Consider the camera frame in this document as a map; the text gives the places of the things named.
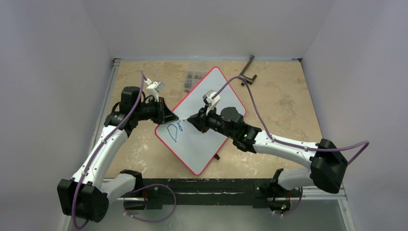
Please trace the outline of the whiteboard with red frame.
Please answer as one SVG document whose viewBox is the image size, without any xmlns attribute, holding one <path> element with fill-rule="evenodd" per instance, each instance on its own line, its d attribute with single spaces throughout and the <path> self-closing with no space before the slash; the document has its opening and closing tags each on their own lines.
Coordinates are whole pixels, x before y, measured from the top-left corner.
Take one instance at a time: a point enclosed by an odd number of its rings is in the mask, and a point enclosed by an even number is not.
<svg viewBox="0 0 408 231">
<path fill-rule="evenodd" d="M 158 125 L 156 137 L 194 174 L 200 175 L 213 156 L 218 153 L 227 137 L 208 130 L 198 131 L 183 119 L 198 113 L 205 106 L 203 96 L 210 90 L 218 91 L 227 82 L 219 67 L 213 67 L 173 108 L 178 121 Z"/>
</svg>

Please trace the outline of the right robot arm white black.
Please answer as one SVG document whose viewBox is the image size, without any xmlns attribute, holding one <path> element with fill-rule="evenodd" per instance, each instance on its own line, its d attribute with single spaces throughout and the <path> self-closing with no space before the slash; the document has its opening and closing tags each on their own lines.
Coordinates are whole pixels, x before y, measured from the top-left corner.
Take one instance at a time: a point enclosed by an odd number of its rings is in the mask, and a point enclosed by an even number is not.
<svg viewBox="0 0 408 231">
<path fill-rule="evenodd" d="M 269 154 L 300 164 L 299 169 L 276 171 L 270 183 L 274 195 L 307 186 L 333 194 L 340 190 L 348 161 L 330 140 L 315 143 L 273 136 L 245 123 L 234 107 L 226 107 L 220 114 L 215 109 L 207 113 L 206 108 L 201 108 L 187 121 L 202 133 L 211 129 L 232 139 L 233 145 L 243 152 Z"/>
</svg>

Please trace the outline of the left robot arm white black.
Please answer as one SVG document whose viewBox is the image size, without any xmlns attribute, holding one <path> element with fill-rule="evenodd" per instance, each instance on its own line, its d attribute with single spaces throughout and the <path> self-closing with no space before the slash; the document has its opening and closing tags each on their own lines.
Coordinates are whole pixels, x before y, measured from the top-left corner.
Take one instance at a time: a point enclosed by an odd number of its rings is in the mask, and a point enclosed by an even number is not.
<svg viewBox="0 0 408 231">
<path fill-rule="evenodd" d="M 162 125 L 179 119 L 167 107 L 164 98 L 153 99 L 151 95 L 147 101 L 145 98 L 140 87 L 122 90 L 121 100 L 107 116 L 91 154 L 70 179 L 62 179 L 57 185 L 64 215 L 100 222 L 109 205 L 123 195 L 146 197 L 140 172 L 125 169 L 113 180 L 103 181 L 116 153 L 140 121 L 150 120 Z"/>
</svg>

